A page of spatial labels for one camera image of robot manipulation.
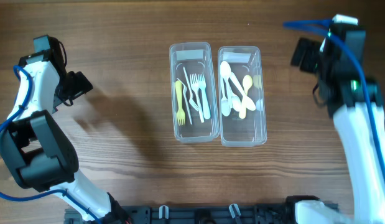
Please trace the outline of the yellow plastic spoon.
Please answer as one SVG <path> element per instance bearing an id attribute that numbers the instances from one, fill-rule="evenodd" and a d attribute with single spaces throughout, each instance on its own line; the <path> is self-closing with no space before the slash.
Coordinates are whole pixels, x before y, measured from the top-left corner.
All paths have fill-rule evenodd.
<path id="1" fill-rule="evenodd" d="M 246 110 L 255 110 L 253 100 L 248 96 L 248 90 L 253 85 L 253 79 L 250 75 L 246 75 L 243 78 L 243 99 L 241 102 L 241 109 L 239 111 L 239 117 L 244 119 L 246 117 Z"/>

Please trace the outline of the white plastic spoon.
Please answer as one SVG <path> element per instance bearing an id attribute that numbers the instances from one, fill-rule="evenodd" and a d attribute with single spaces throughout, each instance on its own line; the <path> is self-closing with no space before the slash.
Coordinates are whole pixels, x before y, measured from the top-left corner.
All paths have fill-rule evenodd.
<path id="1" fill-rule="evenodd" d="M 231 109 L 233 108 L 235 111 L 239 112 L 241 109 L 241 100 L 236 94 L 232 92 L 229 81 L 226 80 L 225 83 L 228 100 L 226 106 L 228 107 L 228 111 L 231 111 Z"/>
<path id="2" fill-rule="evenodd" d="M 226 84 L 226 94 L 228 99 L 229 108 L 231 109 L 233 107 L 232 105 L 232 96 L 231 96 L 231 87 L 229 83 L 229 78 L 231 75 L 231 68 L 227 61 L 222 61 L 220 63 L 220 75 L 225 81 Z"/>
<path id="3" fill-rule="evenodd" d="M 236 75 L 232 72 L 230 75 L 230 79 L 233 82 L 234 86 L 238 89 L 238 91 L 242 94 L 242 104 L 251 111 L 256 109 L 255 102 L 248 96 L 247 91 L 253 85 L 253 79 L 250 75 L 246 75 L 243 78 L 242 84 L 240 84 L 239 80 L 236 78 Z"/>

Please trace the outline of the white spoon crossing yellow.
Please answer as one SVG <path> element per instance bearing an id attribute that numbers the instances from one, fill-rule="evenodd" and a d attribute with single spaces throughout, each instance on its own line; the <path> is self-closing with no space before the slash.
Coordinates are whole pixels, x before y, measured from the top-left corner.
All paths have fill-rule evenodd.
<path id="1" fill-rule="evenodd" d="M 220 87 L 221 87 L 221 113 L 223 116 L 229 116 L 231 112 L 231 108 L 229 106 L 229 100 L 226 97 L 223 78 L 220 78 Z"/>

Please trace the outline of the light blue plastic fork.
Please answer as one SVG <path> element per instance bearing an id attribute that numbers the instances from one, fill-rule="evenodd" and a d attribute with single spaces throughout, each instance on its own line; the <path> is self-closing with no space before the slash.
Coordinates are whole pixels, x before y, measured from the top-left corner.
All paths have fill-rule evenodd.
<path id="1" fill-rule="evenodd" d="M 205 119 L 210 119 L 211 114 L 210 114 L 210 107 L 209 107 L 208 99 L 207 99 L 207 95 L 206 95 L 206 82 L 205 82 L 205 77 L 202 73 L 199 74 L 199 76 L 198 76 L 198 84 L 199 84 L 199 88 L 202 92 L 203 116 Z"/>

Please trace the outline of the white plastic fork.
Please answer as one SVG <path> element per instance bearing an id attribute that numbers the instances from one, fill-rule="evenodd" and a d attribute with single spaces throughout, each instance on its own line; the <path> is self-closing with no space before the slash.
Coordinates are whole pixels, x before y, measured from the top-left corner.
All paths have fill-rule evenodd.
<path id="1" fill-rule="evenodd" d="M 185 100 L 185 104 L 186 104 L 186 108 L 187 108 L 187 114 L 188 114 L 188 118 L 189 118 L 189 122 L 190 124 L 192 125 L 192 117 L 191 117 L 191 113 L 190 113 L 190 108 L 189 108 L 189 105 L 188 105 L 188 101 L 187 101 L 187 86 L 179 79 L 177 78 L 178 82 L 180 82 L 182 84 L 182 91 L 183 91 L 183 97 L 184 97 L 184 100 Z"/>
<path id="2" fill-rule="evenodd" d="M 199 97 L 199 92 L 198 92 L 199 91 L 199 85 L 198 85 L 198 79 L 197 79 L 196 73 L 190 75 L 190 82 L 191 82 L 192 90 L 194 91 L 196 99 L 197 99 L 197 106 L 198 106 L 198 113 L 200 116 L 200 121 L 203 123 L 204 117 L 203 117 L 202 106 L 200 103 L 200 97 Z"/>
<path id="3" fill-rule="evenodd" d="M 190 105 L 191 105 L 196 111 L 199 111 L 197 104 L 196 104 L 196 103 L 194 102 L 194 100 L 193 100 L 193 93 L 192 93 L 192 89 L 191 89 L 191 86 L 190 86 L 190 81 L 189 81 L 188 74 L 187 74 L 187 71 L 186 71 L 185 67 L 183 67 L 183 72 L 184 72 L 185 79 L 186 79 L 186 81 L 187 81 L 188 90 L 189 90 L 189 93 L 190 93 L 190 97 L 189 97 L 188 102 L 190 103 Z"/>

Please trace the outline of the yellow plastic fork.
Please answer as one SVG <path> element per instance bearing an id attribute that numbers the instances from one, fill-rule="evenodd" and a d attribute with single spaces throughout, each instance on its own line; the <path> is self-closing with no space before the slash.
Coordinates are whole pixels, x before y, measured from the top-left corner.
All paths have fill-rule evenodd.
<path id="1" fill-rule="evenodd" d="M 182 83 L 180 80 L 177 80 L 175 82 L 175 92 L 177 97 L 177 122 L 179 126 L 183 126 L 185 124 L 185 112 L 183 110 L 183 103 L 182 103 Z"/>

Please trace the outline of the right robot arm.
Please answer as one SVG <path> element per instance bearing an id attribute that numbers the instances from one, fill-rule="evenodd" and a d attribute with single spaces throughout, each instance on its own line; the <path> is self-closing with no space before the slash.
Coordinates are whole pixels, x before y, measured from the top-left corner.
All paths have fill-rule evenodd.
<path id="1" fill-rule="evenodd" d="M 354 198 L 354 217 L 315 197 L 289 197 L 294 223 L 385 223 L 385 112 L 376 80 L 362 68 L 366 31 L 355 18 L 290 21 L 284 27 L 324 36 L 301 38 L 291 64 L 317 75 L 313 97 L 326 107 L 344 148 Z"/>

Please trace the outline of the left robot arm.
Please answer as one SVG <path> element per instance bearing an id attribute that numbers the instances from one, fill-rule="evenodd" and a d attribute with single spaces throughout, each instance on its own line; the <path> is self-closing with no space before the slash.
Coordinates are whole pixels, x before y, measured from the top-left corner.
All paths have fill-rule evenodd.
<path id="1" fill-rule="evenodd" d="M 0 124 L 0 156 L 14 180 L 37 195 L 0 197 L 15 202 L 56 195 L 90 223 L 132 223 L 130 215 L 80 170 L 75 148 L 52 115 L 72 106 L 93 85 L 81 72 L 68 72 L 61 41 L 49 35 L 34 39 L 35 52 L 13 67 L 20 82 L 14 107 Z"/>

